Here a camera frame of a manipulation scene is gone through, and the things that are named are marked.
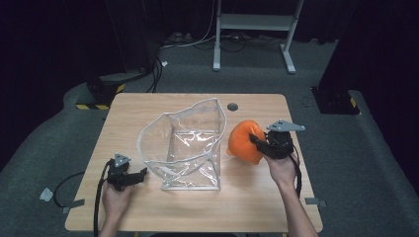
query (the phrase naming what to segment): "yellow black tape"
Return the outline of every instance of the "yellow black tape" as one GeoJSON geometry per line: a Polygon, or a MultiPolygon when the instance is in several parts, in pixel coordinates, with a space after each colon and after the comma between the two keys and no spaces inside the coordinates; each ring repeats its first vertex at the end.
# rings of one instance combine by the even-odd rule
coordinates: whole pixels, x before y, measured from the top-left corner
{"type": "Polygon", "coordinates": [[[78,104],[76,106],[77,106],[77,109],[79,109],[79,110],[102,110],[102,111],[105,111],[105,110],[108,110],[110,108],[110,106],[107,106],[107,105],[86,105],[86,104],[81,105],[81,104],[78,104]]]}
{"type": "Polygon", "coordinates": [[[357,107],[357,103],[355,102],[354,98],[351,97],[351,104],[353,108],[357,107]]]}
{"type": "MultiPolygon", "coordinates": [[[[123,91],[124,87],[126,86],[126,84],[122,84],[121,86],[119,86],[117,88],[117,91],[115,92],[115,94],[119,94],[123,91]]],[[[77,109],[79,110],[101,110],[101,111],[105,111],[108,110],[111,107],[111,103],[109,105],[104,105],[104,104],[76,104],[77,109]]]]}

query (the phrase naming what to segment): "round hole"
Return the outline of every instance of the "round hole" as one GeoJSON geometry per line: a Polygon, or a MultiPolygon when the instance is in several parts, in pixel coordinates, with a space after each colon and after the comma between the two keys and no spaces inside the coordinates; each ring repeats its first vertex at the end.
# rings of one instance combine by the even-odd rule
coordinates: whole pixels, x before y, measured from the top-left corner
{"type": "Polygon", "coordinates": [[[230,103],[227,105],[227,108],[229,111],[235,112],[238,110],[238,106],[235,103],[230,103]]]}

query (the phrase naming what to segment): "human hand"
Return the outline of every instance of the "human hand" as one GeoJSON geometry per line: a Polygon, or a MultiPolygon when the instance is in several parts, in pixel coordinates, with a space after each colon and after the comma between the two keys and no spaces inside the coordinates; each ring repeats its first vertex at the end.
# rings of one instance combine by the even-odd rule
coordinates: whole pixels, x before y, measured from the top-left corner
{"type": "MultiPolygon", "coordinates": [[[[299,165],[299,160],[295,157],[294,154],[291,154],[293,159],[299,165]]],[[[272,179],[277,184],[280,190],[283,189],[294,189],[293,183],[295,180],[295,166],[293,165],[293,161],[290,157],[284,159],[273,159],[271,157],[265,156],[266,161],[269,165],[269,171],[271,173],[272,179]]]]}
{"type": "Polygon", "coordinates": [[[123,191],[117,191],[113,185],[106,182],[102,202],[104,204],[107,218],[119,220],[125,213],[129,204],[129,196],[133,186],[125,187],[123,191]]]}

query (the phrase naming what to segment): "forearm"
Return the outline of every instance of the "forearm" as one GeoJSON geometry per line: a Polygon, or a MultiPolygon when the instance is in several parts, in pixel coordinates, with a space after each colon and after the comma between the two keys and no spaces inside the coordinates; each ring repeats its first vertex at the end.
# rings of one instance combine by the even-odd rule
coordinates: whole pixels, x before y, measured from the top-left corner
{"type": "Polygon", "coordinates": [[[289,234],[292,237],[318,236],[293,187],[279,186],[287,214],[289,234]]]}
{"type": "Polygon", "coordinates": [[[115,237],[117,235],[119,219],[116,216],[107,216],[99,237],[115,237]]]}

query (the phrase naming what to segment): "hand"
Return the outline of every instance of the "hand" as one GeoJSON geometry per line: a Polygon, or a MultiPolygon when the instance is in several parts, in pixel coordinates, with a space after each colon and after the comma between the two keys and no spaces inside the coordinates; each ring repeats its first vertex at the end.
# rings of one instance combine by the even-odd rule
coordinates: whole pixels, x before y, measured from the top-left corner
{"type": "Polygon", "coordinates": [[[104,193],[102,194],[102,202],[104,204],[107,218],[119,220],[129,204],[129,196],[133,186],[125,187],[123,191],[117,191],[113,185],[106,182],[104,184],[104,193]]]}
{"type": "Polygon", "coordinates": [[[104,204],[106,218],[100,237],[114,237],[117,234],[118,225],[126,212],[129,204],[129,195],[133,186],[126,187],[122,192],[117,191],[113,185],[104,184],[102,202],[104,204]]]}
{"type": "MultiPolygon", "coordinates": [[[[291,155],[296,163],[299,165],[299,160],[295,157],[294,154],[291,155]]],[[[295,180],[295,166],[290,157],[284,159],[272,159],[268,156],[265,156],[266,161],[269,165],[269,171],[271,173],[272,179],[277,184],[280,189],[293,188],[293,183],[295,180]]]]}

